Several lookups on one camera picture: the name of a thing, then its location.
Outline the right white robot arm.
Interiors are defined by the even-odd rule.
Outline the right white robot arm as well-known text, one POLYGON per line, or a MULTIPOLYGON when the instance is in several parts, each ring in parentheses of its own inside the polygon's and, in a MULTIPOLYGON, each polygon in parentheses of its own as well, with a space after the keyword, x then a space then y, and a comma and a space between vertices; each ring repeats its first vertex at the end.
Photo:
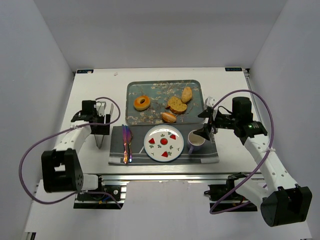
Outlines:
POLYGON ((307 186, 300 186, 282 164, 271 147, 267 130, 261 122, 253 119, 250 98, 234 97, 232 110, 226 114, 214 108, 214 104, 212 97, 205 100, 205 109, 198 117, 207 118, 208 121, 195 134, 209 140, 218 129, 232 130, 253 157, 265 186, 251 179, 253 172, 229 175, 225 193, 211 207, 211 214, 217 214, 215 208, 228 197, 244 197, 248 204, 260 210, 262 218, 270 227, 304 222, 311 205, 312 192, 307 186))

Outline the sliced bread loaf piece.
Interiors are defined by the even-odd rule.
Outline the sliced bread loaf piece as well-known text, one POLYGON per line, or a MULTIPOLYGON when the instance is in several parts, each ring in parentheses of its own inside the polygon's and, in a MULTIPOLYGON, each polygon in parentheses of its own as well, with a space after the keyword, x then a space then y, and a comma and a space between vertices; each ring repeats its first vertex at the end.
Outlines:
POLYGON ((183 103, 180 98, 172 96, 165 107, 174 114, 183 114, 187 110, 187 104, 183 103))

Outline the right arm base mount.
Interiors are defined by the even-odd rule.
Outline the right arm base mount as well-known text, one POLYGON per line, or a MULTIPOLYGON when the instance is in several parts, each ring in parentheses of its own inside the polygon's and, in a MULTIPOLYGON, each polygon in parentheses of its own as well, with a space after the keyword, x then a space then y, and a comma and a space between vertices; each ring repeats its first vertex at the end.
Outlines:
MULTIPOLYGON (((246 174, 239 172, 236 174, 229 175, 224 184, 210 184, 208 185, 208 190, 204 191, 204 196, 209 198, 210 207, 232 190, 235 185, 235 180, 242 180, 247 177, 246 174)), ((250 203, 244 196, 233 192, 222 200, 214 209, 213 213, 218 214, 219 212, 257 212, 257 207, 250 203)))

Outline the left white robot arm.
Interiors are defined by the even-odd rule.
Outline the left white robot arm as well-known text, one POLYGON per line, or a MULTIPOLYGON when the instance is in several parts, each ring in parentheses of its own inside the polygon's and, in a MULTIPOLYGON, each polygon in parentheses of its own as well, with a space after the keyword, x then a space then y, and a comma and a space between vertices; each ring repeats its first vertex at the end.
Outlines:
POLYGON ((41 155, 44 189, 47 193, 95 191, 101 183, 98 175, 82 171, 78 153, 89 135, 106 136, 111 115, 105 114, 105 101, 84 100, 82 109, 70 121, 71 130, 52 149, 41 155))

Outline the metal tongs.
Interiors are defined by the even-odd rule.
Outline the metal tongs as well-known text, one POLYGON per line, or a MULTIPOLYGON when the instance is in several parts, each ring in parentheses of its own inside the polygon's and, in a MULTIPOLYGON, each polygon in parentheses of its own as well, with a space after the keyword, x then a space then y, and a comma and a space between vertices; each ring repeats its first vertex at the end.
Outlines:
MULTIPOLYGON (((105 101, 97 101, 97 122, 100 124, 106 124, 111 121, 111 117, 114 110, 114 105, 110 104, 109 112, 105 113, 107 103, 105 101)), ((94 139, 98 149, 101 149, 105 136, 110 134, 110 126, 98 125, 95 130, 94 139)))

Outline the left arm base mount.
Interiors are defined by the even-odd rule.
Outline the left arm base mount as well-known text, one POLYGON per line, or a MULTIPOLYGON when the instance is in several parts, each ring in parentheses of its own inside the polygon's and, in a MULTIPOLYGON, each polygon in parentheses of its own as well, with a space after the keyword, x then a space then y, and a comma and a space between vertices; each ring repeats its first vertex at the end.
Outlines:
POLYGON ((98 188, 77 194, 74 209, 120 210, 126 199, 127 183, 98 176, 98 188))

